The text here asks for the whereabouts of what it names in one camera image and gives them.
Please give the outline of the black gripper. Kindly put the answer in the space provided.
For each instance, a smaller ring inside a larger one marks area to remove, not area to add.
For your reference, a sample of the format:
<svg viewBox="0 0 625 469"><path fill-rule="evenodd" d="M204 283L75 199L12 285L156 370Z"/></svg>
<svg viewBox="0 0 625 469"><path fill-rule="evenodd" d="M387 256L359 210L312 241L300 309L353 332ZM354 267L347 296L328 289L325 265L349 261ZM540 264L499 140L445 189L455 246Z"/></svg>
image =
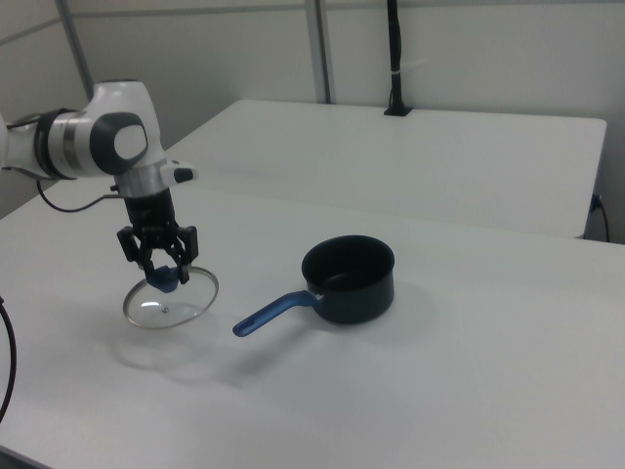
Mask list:
<svg viewBox="0 0 625 469"><path fill-rule="evenodd" d="M171 193L125 198L124 203L132 227L124 227L116 235L127 261L135 263L150 282L152 249L164 249L176 265L180 284L187 283L199 253L197 228L178 226Z"/></svg>

